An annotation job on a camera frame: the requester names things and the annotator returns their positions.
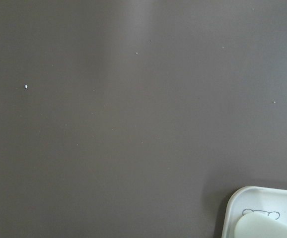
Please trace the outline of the cream white cup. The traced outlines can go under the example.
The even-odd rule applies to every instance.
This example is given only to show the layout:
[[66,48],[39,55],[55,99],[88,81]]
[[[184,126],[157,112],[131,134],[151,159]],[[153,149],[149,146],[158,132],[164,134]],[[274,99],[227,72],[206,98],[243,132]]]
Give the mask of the cream white cup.
[[260,214],[246,214],[236,223],[235,238],[287,238],[287,224]]

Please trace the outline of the beige rabbit tray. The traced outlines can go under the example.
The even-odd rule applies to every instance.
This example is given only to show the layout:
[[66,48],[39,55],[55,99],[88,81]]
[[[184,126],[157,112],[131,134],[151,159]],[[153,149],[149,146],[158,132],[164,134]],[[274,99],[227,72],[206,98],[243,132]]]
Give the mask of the beige rabbit tray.
[[287,226],[287,186],[243,186],[223,202],[217,213],[220,238],[233,238],[240,218],[258,213]]

